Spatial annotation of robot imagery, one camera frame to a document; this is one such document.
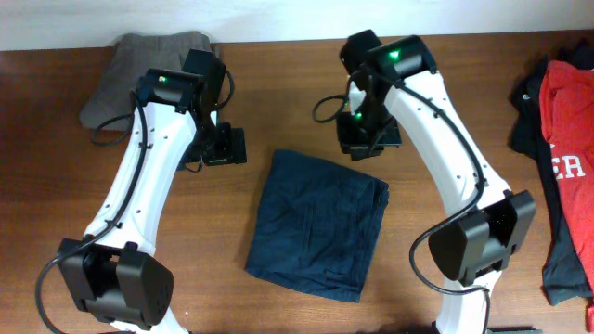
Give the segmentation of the dark blue shorts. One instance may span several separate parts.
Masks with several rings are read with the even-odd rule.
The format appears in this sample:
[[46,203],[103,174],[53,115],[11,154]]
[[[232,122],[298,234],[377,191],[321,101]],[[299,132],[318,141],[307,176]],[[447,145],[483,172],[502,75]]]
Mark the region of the dark blue shorts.
[[378,178],[278,149],[244,269],[283,288],[359,302],[389,198]]

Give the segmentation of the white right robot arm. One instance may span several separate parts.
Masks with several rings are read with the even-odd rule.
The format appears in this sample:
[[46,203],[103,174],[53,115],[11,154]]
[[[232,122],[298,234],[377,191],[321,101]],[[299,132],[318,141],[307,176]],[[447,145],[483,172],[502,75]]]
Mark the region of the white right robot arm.
[[422,232],[408,260],[443,297],[435,333],[488,333],[493,289],[536,215],[529,191],[513,192],[457,114],[445,80],[417,35],[385,44],[372,30],[349,36],[339,58],[355,160],[378,156],[405,130],[436,184],[445,219]]

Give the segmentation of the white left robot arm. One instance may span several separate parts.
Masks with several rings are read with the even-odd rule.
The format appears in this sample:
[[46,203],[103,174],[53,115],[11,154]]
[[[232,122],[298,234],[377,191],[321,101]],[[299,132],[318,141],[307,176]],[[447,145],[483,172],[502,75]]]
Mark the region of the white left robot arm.
[[179,71],[149,69],[131,98],[130,139],[112,186],[82,238],[63,239],[57,266],[76,308],[124,333],[183,333],[170,307],[174,275],[154,254],[179,171],[242,164],[244,132],[219,122],[233,81],[212,51],[191,49]]

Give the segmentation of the folded grey shorts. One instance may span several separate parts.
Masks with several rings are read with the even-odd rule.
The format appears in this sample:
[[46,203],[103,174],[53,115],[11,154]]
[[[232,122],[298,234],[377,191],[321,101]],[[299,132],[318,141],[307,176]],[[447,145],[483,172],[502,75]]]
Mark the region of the folded grey shorts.
[[192,49],[218,57],[209,37],[199,31],[123,35],[97,89],[80,111],[82,127],[95,130],[104,124],[107,130],[128,130],[136,109],[130,91],[137,88],[139,78],[150,69],[181,71]]

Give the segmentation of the red t-shirt white letters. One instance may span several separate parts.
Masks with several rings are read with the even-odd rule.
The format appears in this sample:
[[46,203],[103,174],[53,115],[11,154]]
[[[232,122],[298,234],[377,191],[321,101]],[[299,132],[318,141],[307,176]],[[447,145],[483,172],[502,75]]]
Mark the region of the red t-shirt white letters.
[[539,93],[562,210],[588,284],[593,285],[593,71],[554,60]]

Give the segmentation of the black garment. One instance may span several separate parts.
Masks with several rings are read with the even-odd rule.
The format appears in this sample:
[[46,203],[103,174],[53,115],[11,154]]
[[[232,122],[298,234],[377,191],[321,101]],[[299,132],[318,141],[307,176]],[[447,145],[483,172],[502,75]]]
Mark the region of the black garment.
[[573,48],[561,49],[556,56],[539,57],[528,65],[527,75],[510,93],[510,103],[519,117],[511,131],[509,145],[513,151],[536,162],[549,211],[551,243],[542,275],[543,290],[552,306],[575,297],[591,298],[593,292],[575,252],[562,210],[549,143],[541,133],[539,92],[550,61],[563,60],[580,70],[591,70],[593,61],[589,57],[592,55],[593,46],[583,39]]

